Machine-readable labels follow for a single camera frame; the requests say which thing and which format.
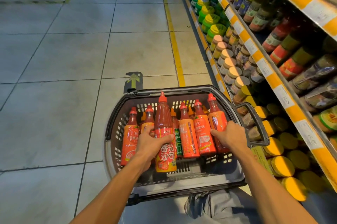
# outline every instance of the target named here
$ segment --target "green container with yellow lid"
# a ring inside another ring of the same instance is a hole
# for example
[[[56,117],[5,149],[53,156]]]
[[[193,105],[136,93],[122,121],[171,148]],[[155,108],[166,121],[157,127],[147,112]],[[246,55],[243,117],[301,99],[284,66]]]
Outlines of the green container with yellow lid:
[[[228,20],[225,11],[222,11],[220,14],[220,23],[224,25],[226,28],[230,26],[230,20]]]
[[[199,18],[198,21],[200,24],[204,21],[206,15],[214,13],[214,7],[213,6],[203,6],[199,12]]]
[[[213,6],[215,8],[216,4],[219,3],[218,0],[211,0],[211,6]]]
[[[223,8],[222,8],[221,4],[217,3],[214,8],[215,8],[215,14],[220,16],[222,11],[223,11]]]
[[[212,13],[206,15],[205,19],[203,20],[203,24],[201,25],[201,30],[207,34],[208,30],[211,28],[212,25],[217,24],[220,20],[220,16]]]
[[[210,27],[210,29],[207,32],[206,40],[208,43],[212,43],[213,37],[215,35],[221,35],[223,36],[226,32],[226,27],[222,24],[214,24]]]
[[[198,0],[196,3],[196,8],[194,9],[196,15],[199,15],[199,12],[203,6],[209,6],[210,0]]]

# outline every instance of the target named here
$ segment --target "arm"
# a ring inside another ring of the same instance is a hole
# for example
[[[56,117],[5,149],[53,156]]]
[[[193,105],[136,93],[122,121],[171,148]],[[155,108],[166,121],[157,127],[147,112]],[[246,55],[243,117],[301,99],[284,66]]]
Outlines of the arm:
[[[224,132],[211,130],[211,133],[237,157],[264,223],[317,223],[303,206],[255,160],[253,153],[247,147],[243,127],[229,121]]]
[[[140,175],[149,169],[151,160],[161,146],[173,140],[173,135],[154,139],[147,127],[138,138],[137,151],[130,162],[103,188],[70,224],[117,224],[133,186]]]

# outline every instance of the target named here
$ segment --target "green arrow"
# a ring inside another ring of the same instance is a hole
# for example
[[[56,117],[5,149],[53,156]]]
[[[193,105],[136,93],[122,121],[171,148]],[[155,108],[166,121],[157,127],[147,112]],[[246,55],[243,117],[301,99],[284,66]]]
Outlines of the green arrow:
[[[140,79],[135,73],[133,73],[127,82],[131,82],[131,88],[136,88],[136,81],[140,82]]]

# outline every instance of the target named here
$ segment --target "forearm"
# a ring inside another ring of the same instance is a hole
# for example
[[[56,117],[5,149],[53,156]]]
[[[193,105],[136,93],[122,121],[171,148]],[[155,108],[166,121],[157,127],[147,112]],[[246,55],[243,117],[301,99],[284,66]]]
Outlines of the forearm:
[[[242,166],[264,223],[317,223],[302,205],[255,160],[250,149],[232,151]]]
[[[135,155],[70,224],[117,224],[145,164]]]

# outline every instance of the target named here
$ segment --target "ketchup bottle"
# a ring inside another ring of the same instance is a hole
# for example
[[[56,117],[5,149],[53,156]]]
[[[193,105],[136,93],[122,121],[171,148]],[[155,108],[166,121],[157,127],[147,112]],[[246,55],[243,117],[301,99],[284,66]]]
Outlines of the ketchup bottle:
[[[219,109],[218,103],[213,94],[208,94],[207,101],[210,105],[208,120],[210,122],[211,128],[220,132],[224,131],[227,127],[227,119],[225,113]],[[214,142],[218,153],[227,153],[230,151],[228,148],[221,145],[217,137],[214,137]]]
[[[145,110],[145,121],[141,124],[141,132],[144,131],[145,127],[154,125],[153,120],[153,108],[151,105],[148,105],[147,109]]]
[[[181,149],[181,139],[179,133],[179,121],[177,119],[177,114],[174,111],[174,108],[171,108],[171,118],[173,122],[174,134],[175,134],[175,141],[176,141],[176,157],[183,156],[183,150]]]
[[[190,119],[194,119],[194,111],[192,110],[191,106],[188,106],[188,116]]]
[[[125,166],[136,153],[138,135],[139,126],[137,125],[137,111],[136,107],[132,107],[129,121],[124,127],[121,166]]]
[[[159,97],[156,118],[154,121],[154,137],[160,138],[168,134],[174,134],[173,122],[167,98],[162,91]],[[176,144],[175,141],[162,145],[156,156],[156,172],[174,172],[176,165]]]
[[[196,140],[196,130],[193,121],[188,116],[187,106],[185,103],[180,105],[181,117],[179,121],[179,132],[181,138],[181,146],[183,148],[184,158],[200,157],[199,148]]]
[[[211,126],[207,115],[205,115],[203,111],[202,104],[198,99],[196,99],[194,107],[196,108],[194,127],[196,129],[196,139],[198,141],[199,153],[200,155],[216,153],[213,137],[210,132]]]

